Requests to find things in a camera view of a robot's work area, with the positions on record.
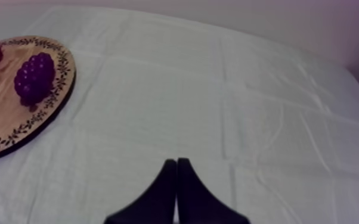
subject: wooden tray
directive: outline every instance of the wooden tray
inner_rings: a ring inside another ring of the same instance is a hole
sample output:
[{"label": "wooden tray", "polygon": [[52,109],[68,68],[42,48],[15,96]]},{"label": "wooden tray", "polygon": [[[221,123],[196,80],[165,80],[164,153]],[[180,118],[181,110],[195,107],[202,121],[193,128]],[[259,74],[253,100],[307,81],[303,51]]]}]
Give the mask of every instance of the wooden tray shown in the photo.
[{"label": "wooden tray", "polygon": [[[64,104],[75,81],[75,62],[71,52],[61,43],[39,36],[22,36],[0,42],[0,156],[22,145],[52,120]],[[14,90],[14,77],[21,65],[32,55],[49,53],[56,71],[53,90],[42,102],[25,107]]]}]

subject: bunch of grapes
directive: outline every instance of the bunch of grapes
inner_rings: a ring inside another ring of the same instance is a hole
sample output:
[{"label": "bunch of grapes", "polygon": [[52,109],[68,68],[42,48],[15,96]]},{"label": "bunch of grapes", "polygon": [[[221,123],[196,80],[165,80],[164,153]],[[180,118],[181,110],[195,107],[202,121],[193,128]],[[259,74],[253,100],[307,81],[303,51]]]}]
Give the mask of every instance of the bunch of grapes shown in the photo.
[{"label": "bunch of grapes", "polygon": [[49,54],[42,52],[22,64],[14,78],[14,87],[24,104],[34,105],[49,95],[54,76],[54,62]]}]

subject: purple grapes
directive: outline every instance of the purple grapes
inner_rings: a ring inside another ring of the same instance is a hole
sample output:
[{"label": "purple grapes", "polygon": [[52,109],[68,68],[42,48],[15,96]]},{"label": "purple grapes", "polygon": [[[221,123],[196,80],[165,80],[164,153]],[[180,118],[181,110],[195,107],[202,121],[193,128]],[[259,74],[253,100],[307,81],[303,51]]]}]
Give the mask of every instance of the purple grapes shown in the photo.
[{"label": "purple grapes", "polygon": [[42,52],[22,64],[14,78],[14,87],[24,104],[34,105],[49,95],[54,76],[53,59]]}]

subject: table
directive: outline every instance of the table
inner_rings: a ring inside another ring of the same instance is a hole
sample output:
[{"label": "table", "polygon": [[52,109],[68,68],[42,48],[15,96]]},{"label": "table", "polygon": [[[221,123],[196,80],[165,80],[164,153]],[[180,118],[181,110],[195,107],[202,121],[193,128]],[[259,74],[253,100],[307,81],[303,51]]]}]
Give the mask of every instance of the table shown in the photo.
[{"label": "table", "polygon": [[344,68],[110,8],[0,7],[0,39],[21,35],[70,48],[77,81],[56,121],[0,158],[0,224],[102,223],[178,157],[253,224],[359,223],[359,85]]}]

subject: decorative leaf border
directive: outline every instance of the decorative leaf border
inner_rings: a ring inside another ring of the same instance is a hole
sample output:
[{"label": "decorative leaf border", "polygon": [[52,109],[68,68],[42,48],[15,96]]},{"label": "decorative leaf border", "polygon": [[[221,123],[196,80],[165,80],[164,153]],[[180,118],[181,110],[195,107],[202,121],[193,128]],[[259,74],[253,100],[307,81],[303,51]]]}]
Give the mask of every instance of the decorative leaf border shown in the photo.
[{"label": "decorative leaf border", "polygon": [[60,92],[63,90],[64,86],[67,85],[67,75],[68,72],[71,71],[71,69],[68,68],[68,59],[67,56],[69,55],[68,52],[62,51],[63,48],[62,45],[52,43],[47,40],[40,40],[37,37],[32,38],[23,38],[23,39],[13,39],[9,41],[3,41],[0,43],[1,46],[5,45],[28,45],[34,43],[35,46],[40,46],[45,49],[51,49],[53,51],[58,51],[57,53],[57,60],[58,63],[56,65],[56,78],[55,78],[55,85],[53,86],[52,90],[50,91],[50,94],[44,99],[44,106],[43,110],[40,109],[36,114],[33,114],[32,117],[27,120],[25,123],[20,124],[18,128],[13,129],[13,131],[4,139],[0,138],[0,148],[2,147],[10,147],[14,145],[22,134],[27,134],[29,130],[31,130],[32,126],[37,123],[44,120],[45,116],[47,115],[47,112],[44,111],[44,109],[48,108],[54,108],[54,104],[58,101],[57,97],[60,95]]}]

